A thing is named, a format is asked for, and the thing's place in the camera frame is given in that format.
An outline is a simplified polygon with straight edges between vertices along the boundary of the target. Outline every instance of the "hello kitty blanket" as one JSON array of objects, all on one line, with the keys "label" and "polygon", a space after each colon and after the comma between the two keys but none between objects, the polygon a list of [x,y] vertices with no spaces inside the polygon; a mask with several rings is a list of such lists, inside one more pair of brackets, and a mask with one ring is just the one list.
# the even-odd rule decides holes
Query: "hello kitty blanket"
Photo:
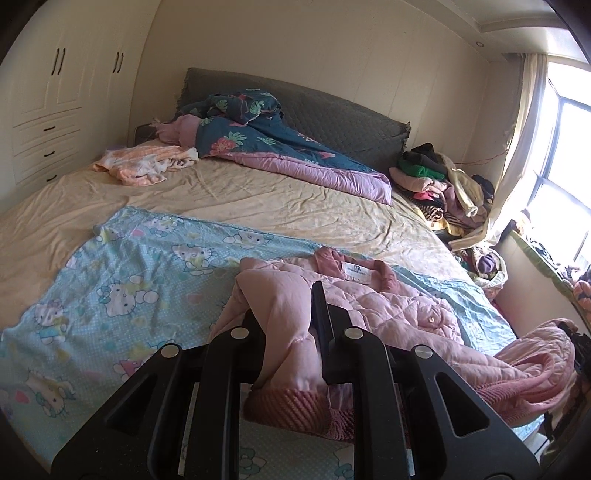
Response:
[{"label": "hello kitty blanket", "polygon": [[[206,343],[242,258],[310,257],[320,247],[243,227],[121,209],[95,229],[20,323],[2,332],[4,416],[49,466],[160,346]],[[515,339],[475,285],[394,270],[399,280],[447,300],[465,344],[493,355]],[[518,432],[525,437],[534,427]],[[336,480],[354,469],[346,444],[246,421],[240,448],[242,479],[257,480],[265,472],[261,478]],[[291,471],[281,461],[285,448],[301,452],[306,467]]]}]

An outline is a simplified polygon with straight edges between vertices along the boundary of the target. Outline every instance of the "white curtain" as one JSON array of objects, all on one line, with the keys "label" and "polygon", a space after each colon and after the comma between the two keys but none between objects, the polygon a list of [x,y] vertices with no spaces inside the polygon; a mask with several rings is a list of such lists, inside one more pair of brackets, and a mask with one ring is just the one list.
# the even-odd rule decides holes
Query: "white curtain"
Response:
[{"label": "white curtain", "polygon": [[480,228],[464,238],[451,241],[449,245],[452,250],[470,248],[477,244],[496,245],[513,216],[527,204],[535,183],[535,175],[528,169],[530,152],[547,79],[548,55],[528,53],[524,60],[521,100],[515,131],[491,212]]}]

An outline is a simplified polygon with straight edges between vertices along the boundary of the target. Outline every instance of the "gray headboard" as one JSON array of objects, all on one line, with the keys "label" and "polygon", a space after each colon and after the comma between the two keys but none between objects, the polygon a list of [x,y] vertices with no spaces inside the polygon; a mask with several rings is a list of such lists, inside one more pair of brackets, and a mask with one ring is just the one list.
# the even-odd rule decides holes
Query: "gray headboard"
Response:
[{"label": "gray headboard", "polygon": [[180,108],[212,93],[244,88],[271,92],[280,102],[283,121],[298,132],[383,173],[396,165],[410,133],[403,124],[342,98],[292,83],[242,73],[189,68]]}]

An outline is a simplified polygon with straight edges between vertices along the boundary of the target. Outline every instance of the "white wardrobe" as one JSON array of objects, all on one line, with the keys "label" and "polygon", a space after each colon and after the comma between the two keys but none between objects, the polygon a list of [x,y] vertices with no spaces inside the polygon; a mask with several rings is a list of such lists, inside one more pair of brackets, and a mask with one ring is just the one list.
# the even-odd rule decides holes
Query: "white wardrobe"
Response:
[{"label": "white wardrobe", "polygon": [[160,0],[48,0],[0,66],[0,212],[125,146]]}]

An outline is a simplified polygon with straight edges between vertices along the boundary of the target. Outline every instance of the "beige bed sheet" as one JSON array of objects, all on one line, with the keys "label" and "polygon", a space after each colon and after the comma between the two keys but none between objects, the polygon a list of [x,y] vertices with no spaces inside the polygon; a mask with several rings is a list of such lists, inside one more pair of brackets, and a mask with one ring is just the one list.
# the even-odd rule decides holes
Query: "beige bed sheet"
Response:
[{"label": "beige bed sheet", "polygon": [[405,200],[392,207],[237,165],[202,159],[168,180],[127,187],[90,169],[62,177],[1,217],[0,329],[47,291],[92,227],[125,205],[308,238],[417,273],[470,281]]}]

